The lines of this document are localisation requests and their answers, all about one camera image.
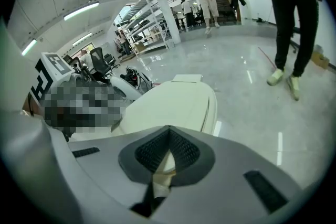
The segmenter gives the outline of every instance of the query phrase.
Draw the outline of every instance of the yellow-green sneaker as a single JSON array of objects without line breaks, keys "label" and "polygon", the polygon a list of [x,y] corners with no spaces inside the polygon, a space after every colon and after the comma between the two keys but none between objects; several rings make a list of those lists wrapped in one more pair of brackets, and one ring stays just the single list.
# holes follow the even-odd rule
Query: yellow-green sneaker
[{"label": "yellow-green sneaker", "polygon": [[287,83],[289,85],[294,100],[299,101],[300,99],[299,77],[293,77],[292,75],[290,75],[287,79]]},{"label": "yellow-green sneaker", "polygon": [[281,69],[275,70],[275,72],[267,79],[268,85],[275,86],[283,78],[284,72]]}]

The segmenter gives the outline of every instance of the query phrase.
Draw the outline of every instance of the window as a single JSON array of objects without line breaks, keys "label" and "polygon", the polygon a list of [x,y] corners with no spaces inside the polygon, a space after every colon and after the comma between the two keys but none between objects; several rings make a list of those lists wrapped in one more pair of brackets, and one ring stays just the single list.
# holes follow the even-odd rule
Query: window
[{"label": "window", "polygon": [[89,45],[85,46],[84,48],[82,48],[81,50],[79,50],[78,52],[76,52],[74,55],[72,55],[72,59],[75,58],[75,57],[78,57],[80,58],[81,57],[81,54],[82,54],[82,51],[86,50],[87,53],[89,53],[91,50],[94,49],[94,45],[92,43],[90,43]]},{"label": "window", "polygon": [[126,15],[126,13],[133,7],[134,5],[125,6],[121,9],[120,13],[114,19],[114,23],[118,25],[122,19]]}]

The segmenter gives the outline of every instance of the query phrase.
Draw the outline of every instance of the staircase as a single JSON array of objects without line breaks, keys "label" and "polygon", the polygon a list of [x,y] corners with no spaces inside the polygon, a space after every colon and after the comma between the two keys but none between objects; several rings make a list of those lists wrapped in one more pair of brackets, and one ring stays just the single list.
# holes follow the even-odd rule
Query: staircase
[{"label": "staircase", "polygon": [[234,10],[230,7],[229,0],[216,0],[218,7],[218,22],[227,23],[227,22],[237,22],[237,18]]}]

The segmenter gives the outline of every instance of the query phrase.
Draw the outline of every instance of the pixelated blur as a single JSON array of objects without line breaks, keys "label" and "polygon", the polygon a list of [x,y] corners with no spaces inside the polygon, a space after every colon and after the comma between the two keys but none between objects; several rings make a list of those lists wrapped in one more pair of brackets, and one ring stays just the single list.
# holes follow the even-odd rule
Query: pixelated blur
[{"label": "pixelated blur", "polygon": [[49,90],[41,101],[46,123],[64,133],[77,129],[114,125],[121,120],[125,106],[112,86],[77,80]]}]

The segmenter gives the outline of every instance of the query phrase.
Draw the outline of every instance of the glossy floor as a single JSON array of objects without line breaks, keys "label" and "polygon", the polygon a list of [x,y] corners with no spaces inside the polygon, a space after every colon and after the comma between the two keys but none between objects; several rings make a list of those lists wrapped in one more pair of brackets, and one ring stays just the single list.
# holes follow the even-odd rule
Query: glossy floor
[{"label": "glossy floor", "polygon": [[[202,74],[217,96],[215,135],[247,145],[304,188],[322,177],[335,147],[336,75],[310,62],[297,102],[286,80],[275,87],[266,83],[275,52],[273,38],[213,36],[140,55],[115,72],[134,66],[155,83]],[[295,58],[290,48],[286,76]]]}]

